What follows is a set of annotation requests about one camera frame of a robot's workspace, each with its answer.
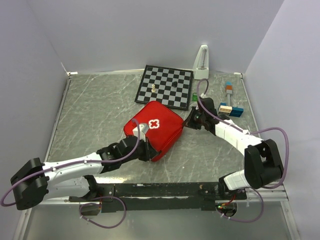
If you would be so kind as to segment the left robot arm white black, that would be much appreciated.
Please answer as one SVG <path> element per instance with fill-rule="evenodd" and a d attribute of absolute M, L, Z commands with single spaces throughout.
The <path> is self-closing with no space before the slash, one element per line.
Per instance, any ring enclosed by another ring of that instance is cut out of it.
<path fill-rule="evenodd" d="M 94 175 L 117 170 L 135 159 L 148 162 L 159 154 L 149 139 L 130 135 L 83 157 L 58 162 L 32 158 L 10 179 L 14 205 L 26 210 L 43 200 L 65 196 L 93 201 L 99 195 Z"/>

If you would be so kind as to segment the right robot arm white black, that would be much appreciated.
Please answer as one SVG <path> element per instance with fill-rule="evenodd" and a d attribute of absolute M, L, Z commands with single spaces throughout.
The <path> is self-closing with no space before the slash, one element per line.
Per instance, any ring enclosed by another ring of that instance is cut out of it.
<path fill-rule="evenodd" d="M 228 116 L 218 115 L 212 98 L 200 98 L 197 106 L 191 108 L 183 126 L 194 130 L 204 128 L 244 156 L 243 170 L 219 178 L 218 193 L 223 199 L 230 199 L 238 189 L 263 188 L 284 175 L 276 142 L 251 135 L 234 124 Z"/>

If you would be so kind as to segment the black red medicine kit case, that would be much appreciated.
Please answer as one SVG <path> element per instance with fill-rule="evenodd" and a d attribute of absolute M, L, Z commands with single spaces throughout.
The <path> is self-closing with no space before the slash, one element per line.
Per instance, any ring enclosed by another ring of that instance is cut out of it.
<path fill-rule="evenodd" d="M 157 162 L 179 139 L 183 131 L 183 119 L 157 101 L 149 102 L 134 117 L 139 124 L 146 124 L 149 129 L 145 134 L 150 145 L 158 152 L 151 161 Z"/>

